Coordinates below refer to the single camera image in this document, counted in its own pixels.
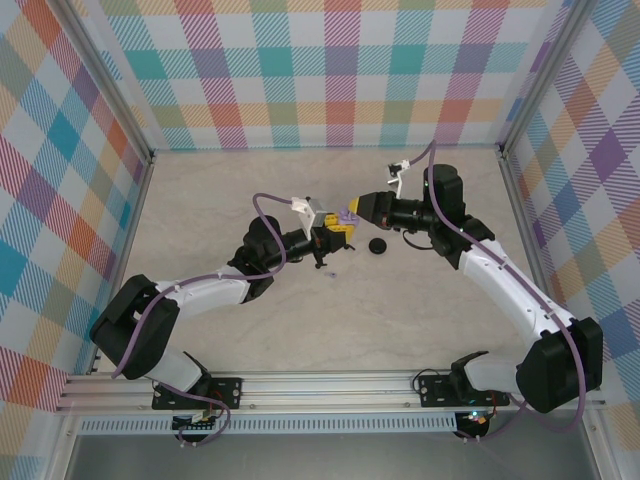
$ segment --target purple cable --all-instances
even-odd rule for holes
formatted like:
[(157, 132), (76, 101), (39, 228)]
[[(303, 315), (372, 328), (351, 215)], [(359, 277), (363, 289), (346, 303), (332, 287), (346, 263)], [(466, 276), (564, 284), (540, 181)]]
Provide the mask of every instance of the purple cable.
[(190, 393), (183, 392), (181, 390), (178, 390), (177, 388), (172, 387), (171, 385), (167, 385), (166, 383), (161, 383), (161, 382), (158, 382), (158, 383), (162, 385), (164, 388), (166, 388), (167, 390), (169, 390), (170, 392), (175, 393), (176, 395), (190, 398), (191, 400), (199, 400), (201, 402), (207, 402), (207, 403), (216, 405), (217, 407), (220, 407), (227, 414), (222, 426), (215, 432), (207, 435), (204, 439), (202, 439), (198, 443), (187, 442), (184, 438), (182, 438), (182, 431), (185, 430), (187, 427), (180, 428), (178, 430), (178, 439), (182, 442), (183, 445), (186, 443), (187, 445), (191, 445), (192, 447), (195, 448), (195, 447), (199, 447), (200, 445), (206, 445), (209, 442), (213, 442), (216, 438), (222, 435), (222, 432), (224, 432), (229, 426), (229, 423), (231, 423), (231, 410), (225, 403), (219, 400), (214, 400), (213, 398), (201, 397), (200, 395), (192, 395)]
[(153, 307), (155, 307), (158, 304), (158, 302), (160, 302), (160, 300), (162, 300), (164, 297), (169, 295), (171, 292), (174, 292), (176, 288), (184, 287), (192, 283), (201, 282), (202, 280), (209, 280), (212, 278), (218, 278), (220, 280), (263, 280), (265, 278), (273, 277), (276, 273), (278, 273), (280, 270), (284, 268), (284, 266), (287, 263), (286, 249), (284, 248), (284, 244), (280, 239), (280, 235), (278, 235), (278, 232), (275, 231), (275, 229), (273, 228), (269, 220), (267, 220), (267, 217), (265, 216), (265, 214), (260, 209), (260, 206), (258, 205), (258, 198), (268, 198), (269, 200), (274, 200), (276, 202), (285, 203), (285, 204), (291, 204), (291, 200), (286, 200), (284, 198), (276, 197), (274, 195), (269, 195), (268, 193), (256, 193), (253, 196), (253, 206), (255, 207), (256, 212), (258, 212), (258, 216), (260, 217), (260, 219), (262, 219), (265, 226), (267, 227), (267, 230), (269, 230), (269, 233), (273, 235), (273, 238), (276, 241), (276, 244), (278, 245), (278, 249), (280, 250), (280, 265), (278, 265), (275, 269), (271, 270), (270, 272), (261, 273), (259, 275), (225, 275), (225, 274), (218, 275), (217, 273), (208, 273), (206, 275), (187, 278), (186, 280), (182, 280), (176, 283), (175, 285), (172, 285), (171, 287), (160, 292), (158, 295), (155, 296), (153, 300), (151, 300), (151, 302), (149, 302), (149, 305), (147, 306), (147, 308), (145, 308), (144, 312), (142, 312), (142, 315), (140, 316), (140, 320), (138, 320), (138, 323), (136, 324), (136, 328), (133, 330), (133, 334), (131, 335), (131, 339), (129, 340), (127, 349), (125, 350), (124, 355), (122, 355), (122, 359), (120, 360), (120, 363), (118, 363), (118, 366), (116, 367), (115, 372), (111, 374), (111, 378), (116, 378), (118, 375), (122, 373), (122, 370), (124, 370), (124, 367), (126, 367), (127, 362), (129, 361), (129, 357), (131, 357), (131, 352), (133, 352), (133, 348), (135, 347), (136, 342), (138, 341), (138, 337), (140, 336), (140, 331), (142, 330), (142, 327), (147, 321), (147, 318), (149, 317), (149, 313), (151, 312), (151, 310), (153, 310)]
[(553, 309), (551, 307), (549, 307), (547, 302), (538, 294), (538, 292), (536, 292), (535, 289), (531, 288), (531, 286), (527, 283), (527, 281), (524, 278), (522, 278), (521, 275), (519, 275), (510, 265), (505, 264), (502, 258), (500, 258), (498, 255), (493, 253), (490, 249), (488, 249), (487, 247), (482, 245), (479, 241), (477, 241), (471, 235), (469, 235), (466, 232), (463, 232), (462, 230), (460, 230), (453, 223), (451, 223), (447, 219), (447, 217), (445, 217), (444, 213), (442, 213), (442, 210), (440, 209), (440, 205), (438, 205), (438, 201), (437, 201), (437, 198), (436, 198), (436, 192), (435, 192), (434, 185), (433, 185), (433, 167), (434, 167), (434, 164), (435, 164), (435, 154), (436, 154), (436, 142), (435, 142), (435, 140), (433, 140), (427, 146), (427, 148), (425, 149), (425, 151), (421, 155), (416, 157), (415, 161), (412, 160), (411, 164), (413, 165), (413, 163), (418, 162), (429, 151), (431, 152), (430, 155), (429, 155), (429, 167), (428, 167), (428, 172), (427, 172), (428, 180), (429, 180), (429, 197), (431, 198), (431, 203), (433, 204), (433, 209), (435, 210), (436, 215), (438, 215), (438, 218), (440, 218), (442, 223), (445, 224), (447, 227), (449, 227), (451, 230), (456, 232), (458, 235), (460, 235), (462, 238), (464, 238), (468, 242), (471, 242), (473, 245), (477, 246), (480, 250), (482, 250), (490, 258), (492, 258), (499, 265), (501, 265), (522, 286), (522, 288), (524, 288), (527, 291), (527, 293), (529, 293), (540, 304), (540, 306), (542, 307), (544, 312), (546, 314), (548, 314), (549, 317), (558, 326), (558, 328), (562, 332), (562, 336), (567, 341), (567, 344), (569, 345), (569, 349), (571, 350), (571, 355), (573, 357), (573, 361), (575, 362), (576, 371), (577, 371), (577, 374), (578, 374), (578, 408), (576, 409), (575, 416), (573, 417), (571, 422), (569, 422), (568, 425), (565, 425), (565, 426), (562, 426), (562, 427), (556, 427), (554, 425), (551, 425), (546, 420), (542, 419), (541, 415), (538, 412), (533, 412), (533, 411), (529, 410), (527, 408), (527, 406), (526, 406), (527, 405), (526, 402), (523, 402), (522, 404), (520, 404), (519, 402), (517, 402), (515, 399), (512, 398), (512, 401), (514, 401), (514, 403), (516, 405), (520, 406), (520, 410), (518, 410), (518, 414), (512, 419), (511, 422), (509, 422), (507, 425), (502, 427), (500, 430), (498, 430), (496, 432), (493, 432), (493, 434), (487, 435), (484, 438), (485, 439), (494, 438), (495, 436), (498, 436), (498, 434), (502, 434), (502, 432), (504, 432), (505, 430), (507, 430), (508, 428), (511, 427), (511, 424), (513, 423), (513, 421), (516, 418), (518, 418), (518, 416), (520, 415), (521, 411), (524, 411), (527, 414), (534, 415), (540, 421), (540, 423), (542, 423), (546, 428), (548, 428), (549, 430), (551, 430), (553, 432), (566, 433), (566, 432), (569, 432), (569, 431), (573, 430), (574, 428), (576, 428), (578, 426), (578, 424), (582, 420), (582, 415), (584, 414), (584, 409), (585, 409), (585, 404), (586, 404), (586, 396), (587, 396), (587, 387), (586, 387), (586, 379), (585, 379), (585, 375), (584, 375), (584, 367), (582, 366), (582, 359), (580, 358), (580, 353), (578, 352), (578, 347), (576, 346), (576, 343), (573, 341), (573, 338), (571, 338), (571, 334), (569, 333), (569, 330), (567, 330), (567, 327), (558, 318), (558, 316), (555, 314)]

